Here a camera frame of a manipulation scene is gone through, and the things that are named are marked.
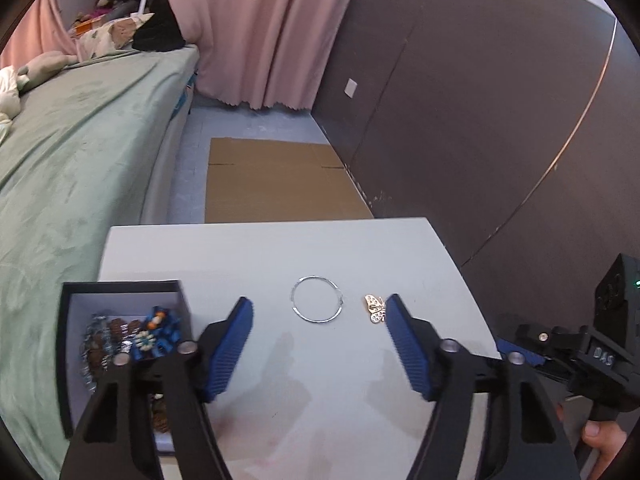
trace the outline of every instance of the black box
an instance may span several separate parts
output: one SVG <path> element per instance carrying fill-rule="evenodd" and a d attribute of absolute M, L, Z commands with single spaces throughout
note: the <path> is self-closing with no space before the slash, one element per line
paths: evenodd
<path fill-rule="evenodd" d="M 180 317 L 181 339 L 193 339 L 191 314 L 178 281 L 63 283 L 56 333 L 56 386 L 60 420 L 71 438 L 91 397 L 81 375 L 81 345 L 95 314 L 143 319 L 155 306 L 170 308 Z M 173 452 L 171 437 L 156 434 L 159 452 Z"/>

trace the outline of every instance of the gold butterfly pendant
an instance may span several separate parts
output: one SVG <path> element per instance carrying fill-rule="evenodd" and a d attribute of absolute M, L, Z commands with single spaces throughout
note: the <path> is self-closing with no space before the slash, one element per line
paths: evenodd
<path fill-rule="evenodd" d="M 367 310 L 371 314 L 371 322 L 384 323 L 385 322 L 385 302 L 382 298 L 376 298 L 372 294 L 367 294 L 364 297 L 364 301 L 367 302 Z"/>

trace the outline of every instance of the white light switch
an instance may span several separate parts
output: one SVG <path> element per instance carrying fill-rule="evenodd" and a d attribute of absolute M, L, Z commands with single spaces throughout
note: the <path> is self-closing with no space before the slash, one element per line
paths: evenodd
<path fill-rule="evenodd" d="M 347 86 L 344 87 L 344 93 L 353 98 L 353 94 L 356 91 L 357 87 L 358 83 L 356 83 L 353 79 L 349 79 L 347 81 Z"/>

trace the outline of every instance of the bed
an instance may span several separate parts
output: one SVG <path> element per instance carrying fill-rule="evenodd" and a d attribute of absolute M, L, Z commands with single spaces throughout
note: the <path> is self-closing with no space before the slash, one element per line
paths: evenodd
<path fill-rule="evenodd" d="M 60 285 L 95 280 L 113 225 L 162 223 L 198 51 L 66 70 L 0 146 L 0 416 L 45 479 L 67 441 L 55 389 Z"/>

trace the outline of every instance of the hand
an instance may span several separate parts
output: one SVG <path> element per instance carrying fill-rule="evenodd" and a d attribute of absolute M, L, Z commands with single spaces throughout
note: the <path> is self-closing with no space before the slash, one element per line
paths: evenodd
<path fill-rule="evenodd" d="M 588 480 L 596 480 L 609 466 L 625 444 L 626 433 L 616 422 L 593 422 L 588 420 L 582 428 L 582 440 L 593 449 L 600 452 L 600 456 L 591 471 Z"/>

